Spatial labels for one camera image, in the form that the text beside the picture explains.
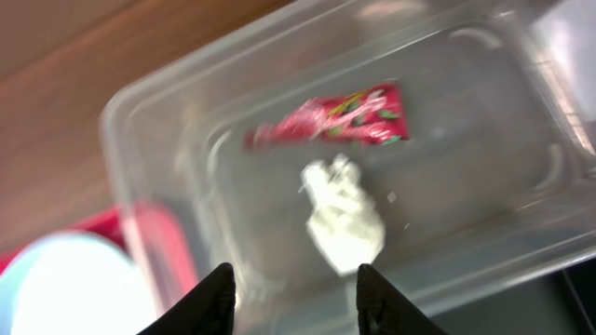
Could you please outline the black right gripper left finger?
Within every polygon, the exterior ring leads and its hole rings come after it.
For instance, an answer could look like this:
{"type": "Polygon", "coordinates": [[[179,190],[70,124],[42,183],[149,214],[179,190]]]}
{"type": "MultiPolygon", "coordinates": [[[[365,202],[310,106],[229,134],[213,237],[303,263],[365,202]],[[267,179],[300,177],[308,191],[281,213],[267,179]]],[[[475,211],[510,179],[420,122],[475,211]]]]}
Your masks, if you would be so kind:
{"type": "Polygon", "coordinates": [[[232,335],[234,268],[223,262],[138,335],[232,335]]]}

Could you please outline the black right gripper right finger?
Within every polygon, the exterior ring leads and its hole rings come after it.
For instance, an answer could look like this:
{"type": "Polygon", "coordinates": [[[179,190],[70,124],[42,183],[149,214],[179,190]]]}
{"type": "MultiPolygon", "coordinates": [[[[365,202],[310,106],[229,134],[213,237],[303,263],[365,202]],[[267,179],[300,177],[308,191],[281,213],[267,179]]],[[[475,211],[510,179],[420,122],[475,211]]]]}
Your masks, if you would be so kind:
{"type": "Polygon", "coordinates": [[[360,335],[447,335],[370,264],[358,268],[360,335]]]}

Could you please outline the white tissue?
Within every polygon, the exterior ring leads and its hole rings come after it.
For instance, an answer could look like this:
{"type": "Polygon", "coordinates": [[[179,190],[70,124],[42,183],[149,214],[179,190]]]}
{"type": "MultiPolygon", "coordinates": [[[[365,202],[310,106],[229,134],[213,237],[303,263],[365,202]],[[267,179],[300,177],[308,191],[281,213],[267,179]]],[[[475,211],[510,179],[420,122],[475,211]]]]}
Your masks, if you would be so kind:
{"type": "Polygon", "coordinates": [[[386,226],[361,187],[358,165],[344,154],[330,163],[314,160],[301,181],[312,205],[306,230],[331,268],[347,276],[373,262],[385,246],[386,226]]]}

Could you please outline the red snack wrapper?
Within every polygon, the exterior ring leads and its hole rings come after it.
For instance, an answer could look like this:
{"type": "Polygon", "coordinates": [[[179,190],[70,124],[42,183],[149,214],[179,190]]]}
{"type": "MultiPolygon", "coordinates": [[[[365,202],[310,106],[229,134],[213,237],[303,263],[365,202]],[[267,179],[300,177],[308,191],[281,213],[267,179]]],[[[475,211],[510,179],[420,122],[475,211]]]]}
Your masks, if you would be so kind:
{"type": "Polygon", "coordinates": [[[307,100],[281,121],[249,131],[244,145],[257,149],[314,140],[384,145],[409,138],[400,87],[384,82],[346,96],[307,100]]]}

